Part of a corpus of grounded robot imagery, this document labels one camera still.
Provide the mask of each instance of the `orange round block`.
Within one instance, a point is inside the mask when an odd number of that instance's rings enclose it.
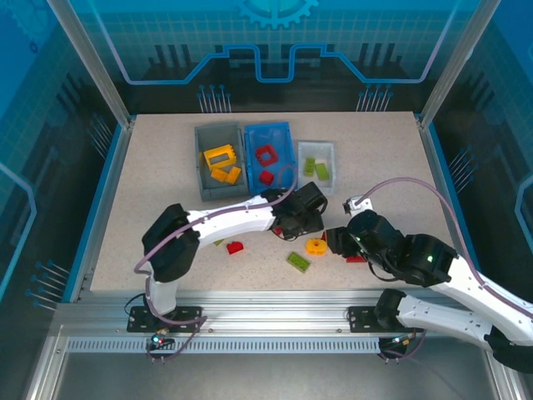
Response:
[[[306,243],[307,254],[312,254],[313,256],[321,256],[326,254],[327,243],[322,239],[309,239]]]

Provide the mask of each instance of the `gray bin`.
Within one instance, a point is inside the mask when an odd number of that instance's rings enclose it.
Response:
[[[218,198],[247,195],[246,160],[244,158],[245,152],[239,125],[237,123],[224,123],[195,127],[194,136],[197,151],[197,177],[202,201],[207,202]],[[239,167],[241,169],[241,176],[234,185],[218,182],[216,179],[213,179],[211,177],[211,171],[207,167],[206,159],[203,156],[203,152],[206,150],[219,148],[226,144],[233,146],[233,151],[237,156],[237,162],[232,166],[222,168],[222,170],[228,173],[232,167]]]

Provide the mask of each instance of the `blue bin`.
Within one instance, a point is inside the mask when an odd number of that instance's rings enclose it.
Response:
[[[297,173],[290,168],[284,168],[281,179],[278,173],[286,165],[291,165],[296,171],[296,159],[292,149],[291,129],[288,122],[265,123],[248,125],[244,128],[244,143],[247,150],[247,175],[251,195],[256,195],[268,188],[289,188]],[[263,167],[256,157],[256,149],[267,144],[272,145],[279,159],[277,162]],[[259,175],[267,170],[274,174],[274,182],[267,186],[259,182]]]

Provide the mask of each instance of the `glass panel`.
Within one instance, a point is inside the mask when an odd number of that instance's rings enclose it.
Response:
[[[533,301],[531,3],[502,2],[435,119],[481,271]]]
[[[419,112],[477,3],[72,2],[131,113]]]
[[[2,398],[23,398],[117,125],[46,2],[19,3],[0,6]]]

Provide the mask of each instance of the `yellow square frame block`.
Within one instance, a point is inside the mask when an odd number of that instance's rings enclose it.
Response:
[[[227,155],[227,160],[211,163],[212,158],[223,156],[224,154]],[[211,150],[203,152],[203,155],[206,158],[209,171],[212,171],[213,168],[224,168],[237,162],[237,156],[235,155],[231,144],[212,148]]]
[[[226,182],[234,185],[239,176],[241,176],[241,169],[239,167],[232,167],[232,170],[227,174]]]
[[[227,172],[222,171],[220,168],[213,168],[211,171],[211,178],[220,182],[225,182],[227,179]]]

